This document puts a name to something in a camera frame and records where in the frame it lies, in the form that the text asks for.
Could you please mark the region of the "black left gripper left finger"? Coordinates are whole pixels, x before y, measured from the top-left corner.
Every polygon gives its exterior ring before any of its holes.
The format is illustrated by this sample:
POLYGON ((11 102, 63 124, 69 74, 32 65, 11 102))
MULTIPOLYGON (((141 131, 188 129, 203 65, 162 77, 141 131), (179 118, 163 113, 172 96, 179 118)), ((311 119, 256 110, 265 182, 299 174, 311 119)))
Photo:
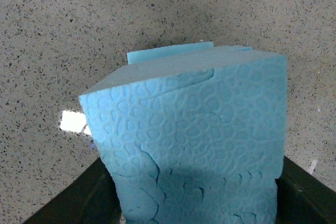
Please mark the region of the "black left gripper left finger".
POLYGON ((115 184, 101 159, 24 223, 119 223, 115 184))

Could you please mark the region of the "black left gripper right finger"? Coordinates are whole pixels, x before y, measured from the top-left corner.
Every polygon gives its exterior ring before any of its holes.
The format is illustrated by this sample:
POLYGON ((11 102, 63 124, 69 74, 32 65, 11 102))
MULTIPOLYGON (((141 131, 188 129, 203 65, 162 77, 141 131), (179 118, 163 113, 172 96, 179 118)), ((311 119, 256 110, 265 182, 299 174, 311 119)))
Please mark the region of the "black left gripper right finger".
POLYGON ((335 192, 287 157, 276 183, 276 223, 335 224, 335 192))

